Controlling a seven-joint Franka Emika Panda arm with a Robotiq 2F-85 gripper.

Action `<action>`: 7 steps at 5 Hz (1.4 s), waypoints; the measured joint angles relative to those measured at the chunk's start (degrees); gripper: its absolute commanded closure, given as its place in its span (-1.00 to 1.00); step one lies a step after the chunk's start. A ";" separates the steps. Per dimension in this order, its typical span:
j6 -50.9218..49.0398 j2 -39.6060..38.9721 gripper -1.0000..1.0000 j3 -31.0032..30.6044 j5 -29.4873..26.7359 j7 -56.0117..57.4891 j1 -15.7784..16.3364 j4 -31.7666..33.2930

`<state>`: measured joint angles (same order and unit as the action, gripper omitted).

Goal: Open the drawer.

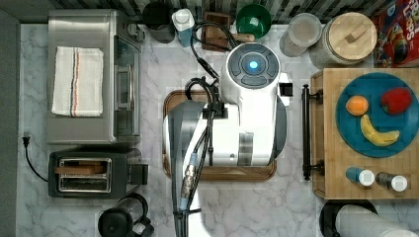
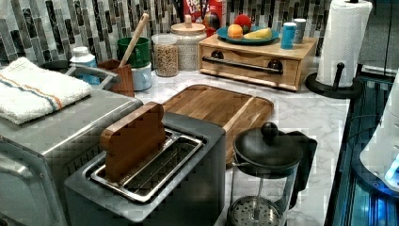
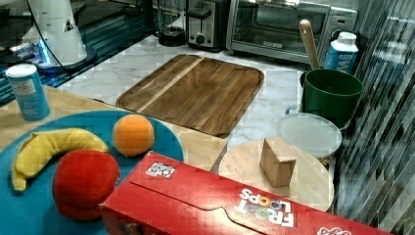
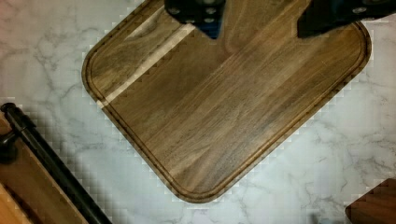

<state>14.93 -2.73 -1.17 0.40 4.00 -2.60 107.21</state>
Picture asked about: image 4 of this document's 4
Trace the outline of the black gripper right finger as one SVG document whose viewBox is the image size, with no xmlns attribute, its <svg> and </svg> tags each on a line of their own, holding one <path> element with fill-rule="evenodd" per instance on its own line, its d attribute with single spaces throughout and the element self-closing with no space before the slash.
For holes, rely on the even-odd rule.
<svg viewBox="0 0 396 224">
<path fill-rule="evenodd" d="M 378 20 L 396 11 L 396 0 L 311 0 L 297 20 L 297 36 L 308 38 L 366 19 Z"/>
</svg>

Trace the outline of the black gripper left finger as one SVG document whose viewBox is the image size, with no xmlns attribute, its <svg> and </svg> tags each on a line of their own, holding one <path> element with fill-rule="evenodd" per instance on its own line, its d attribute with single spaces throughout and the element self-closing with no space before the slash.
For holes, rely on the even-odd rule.
<svg viewBox="0 0 396 224">
<path fill-rule="evenodd" d="M 192 24 L 211 39 L 219 37 L 225 5 L 226 0 L 164 0 L 171 17 Z"/>
</svg>

